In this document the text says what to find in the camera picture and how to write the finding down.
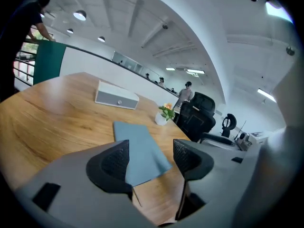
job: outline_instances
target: white box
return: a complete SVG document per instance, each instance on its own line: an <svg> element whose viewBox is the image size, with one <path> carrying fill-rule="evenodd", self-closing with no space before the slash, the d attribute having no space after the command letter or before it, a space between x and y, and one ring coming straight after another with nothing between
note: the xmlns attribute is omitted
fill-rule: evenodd
<svg viewBox="0 0 304 228"><path fill-rule="evenodd" d="M135 110L139 97L126 89L99 81L95 102Z"/></svg>

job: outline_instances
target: blue paper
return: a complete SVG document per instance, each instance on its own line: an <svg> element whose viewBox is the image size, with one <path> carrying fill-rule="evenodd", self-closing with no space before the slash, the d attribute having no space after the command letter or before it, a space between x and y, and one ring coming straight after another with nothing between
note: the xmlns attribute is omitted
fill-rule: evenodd
<svg viewBox="0 0 304 228"><path fill-rule="evenodd" d="M130 161L125 181L133 187L170 170L172 165L145 125L114 122L115 141L129 140Z"/></svg>

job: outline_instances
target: flower pot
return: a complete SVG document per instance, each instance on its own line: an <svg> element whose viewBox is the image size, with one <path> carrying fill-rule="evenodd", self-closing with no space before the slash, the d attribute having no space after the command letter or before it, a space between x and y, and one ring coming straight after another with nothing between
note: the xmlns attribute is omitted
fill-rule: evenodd
<svg viewBox="0 0 304 228"><path fill-rule="evenodd" d="M158 112L155 116L155 122L157 125L164 126L168 121Z"/></svg>

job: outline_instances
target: orange flower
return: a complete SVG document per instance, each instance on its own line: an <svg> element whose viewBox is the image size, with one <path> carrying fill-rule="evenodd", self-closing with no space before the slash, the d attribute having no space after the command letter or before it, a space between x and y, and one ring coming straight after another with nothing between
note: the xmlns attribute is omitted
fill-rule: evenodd
<svg viewBox="0 0 304 228"><path fill-rule="evenodd" d="M169 110L172 110L172 104L171 103L164 104L163 106L168 108Z"/></svg>

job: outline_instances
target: potted plant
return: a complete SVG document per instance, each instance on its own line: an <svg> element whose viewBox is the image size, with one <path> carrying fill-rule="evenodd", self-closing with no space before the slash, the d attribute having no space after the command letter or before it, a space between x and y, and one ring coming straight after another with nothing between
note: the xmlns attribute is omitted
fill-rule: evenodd
<svg viewBox="0 0 304 228"><path fill-rule="evenodd" d="M155 122L160 125L164 126L169 119L174 118L174 110L172 109L172 104L167 103L163 106L158 107L162 112L158 112L155 116Z"/></svg>

